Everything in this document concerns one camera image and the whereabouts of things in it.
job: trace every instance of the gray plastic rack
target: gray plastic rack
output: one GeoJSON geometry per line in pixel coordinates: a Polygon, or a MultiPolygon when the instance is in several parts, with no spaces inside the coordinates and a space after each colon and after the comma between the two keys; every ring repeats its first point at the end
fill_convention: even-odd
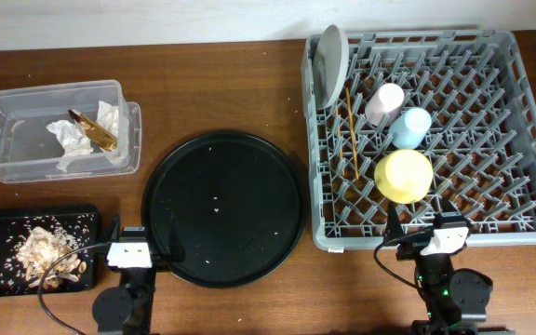
{"type": "Polygon", "coordinates": [[[422,201],[398,207],[404,230],[431,224],[446,197],[474,225],[469,246],[536,244],[536,106],[512,33],[349,33],[345,85],[353,101],[357,181],[344,92],[333,106],[315,108],[312,59],[319,38],[307,39],[301,63],[319,248],[341,252],[382,241],[387,199],[375,187],[373,171],[395,148],[385,122],[374,127],[363,111],[389,82],[405,91],[401,113],[422,107],[434,120],[416,149],[430,159],[434,181],[422,201]]]}

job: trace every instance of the gold object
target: gold object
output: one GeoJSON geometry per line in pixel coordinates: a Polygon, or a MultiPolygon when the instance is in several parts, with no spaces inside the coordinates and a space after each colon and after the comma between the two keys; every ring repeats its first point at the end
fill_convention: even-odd
{"type": "Polygon", "coordinates": [[[70,117],[84,130],[89,139],[102,150],[113,151],[117,147],[117,137],[76,110],[68,110],[70,117]]]}

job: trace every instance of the wooden tabletop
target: wooden tabletop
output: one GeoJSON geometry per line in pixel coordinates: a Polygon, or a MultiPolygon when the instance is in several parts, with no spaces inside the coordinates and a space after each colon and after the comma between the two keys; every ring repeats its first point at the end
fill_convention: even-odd
{"type": "MultiPolygon", "coordinates": [[[[536,100],[536,32],[516,34],[536,100]]],[[[304,41],[0,52],[0,89],[115,79],[141,107],[143,149],[137,173],[116,178],[4,185],[0,208],[91,203],[105,227],[116,211],[140,225],[143,188],[171,149],[215,129],[238,129],[273,142],[304,163],[304,41]]],[[[393,271],[411,277],[413,264],[384,251],[393,271]]],[[[489,275],[494,290],[486,326],[536,334],[536,246],[468,248],[457,268],[489,275]]],[[[51,310],[86,333],[96,332],[90,308],[118,276],[100,268],[91,291],[47,296],[51,310]]],[[[200,288],[172,274],[156,279],[152,330],[162,334],[392,333],[425,319],[417,292],[387,275],[370,251],[328,254],[312,241],[308,222],[289,259],[264,279],[231,289],[200,288]]],[[[35,296],[0,298],[0,334],[65,333],[35,296]]]]}

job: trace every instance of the yellow cup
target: yellow cup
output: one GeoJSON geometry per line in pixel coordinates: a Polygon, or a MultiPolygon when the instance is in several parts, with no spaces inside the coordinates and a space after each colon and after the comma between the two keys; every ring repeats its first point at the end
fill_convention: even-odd
{"type": "Polygon", "coordinates": [[[414,150],[396,150],[376,166],[374,179],[378,190],[398,204],[423,199],[434,178],[429,159],[414,150]]]}

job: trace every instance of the black baking tray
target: black baking tray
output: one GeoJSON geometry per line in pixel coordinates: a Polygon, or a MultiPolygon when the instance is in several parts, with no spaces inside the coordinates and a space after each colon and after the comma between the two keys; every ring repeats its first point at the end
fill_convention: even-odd
{"type": "MultiPolygon", "coordinates": [[[[37,288],[29,288],[23,276],[17,276],[18,270],[24,270],[19,261],[12,259],[11,269],[4,268],[7,259],[12,258],[21,236],[28,237],[29,229],[42,227],[53,232],[53,217],[68,234],[73,235],[79,247],[96,243],[100,226],[100,215],[92,205],[75,205],[67,207],[49,207],[33,209],[0,209],[0,297],[36,294],[37,288]]],[[[87,269],[77,283],[63,280],[54,291],[48,293],[79,292],[93,288],[96,282],[96,260],[93,250],[78,256],[87,262],[87,269]]]]}
{"type": "Polygon", "coordinates": [[[172,247],[181,279],[233,288],[276,269],[297,245],[307,220],[303,177],[269,141],[217,131],[171,152],[148,181],[142,225],[157,254],[172,247]]]}

